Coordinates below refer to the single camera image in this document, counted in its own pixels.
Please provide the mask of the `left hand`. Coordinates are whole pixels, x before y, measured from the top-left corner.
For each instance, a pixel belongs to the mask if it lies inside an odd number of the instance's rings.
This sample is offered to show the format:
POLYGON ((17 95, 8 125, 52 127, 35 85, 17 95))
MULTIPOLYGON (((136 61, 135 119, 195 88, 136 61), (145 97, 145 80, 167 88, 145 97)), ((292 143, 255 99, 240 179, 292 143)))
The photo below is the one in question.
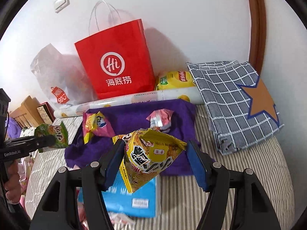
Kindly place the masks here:
POLYGON ((21 198, 20 176, 18 164, 14 161, 7 169, 9 180, 5 183, 6 198, 13 204, 18 204, 21 198))

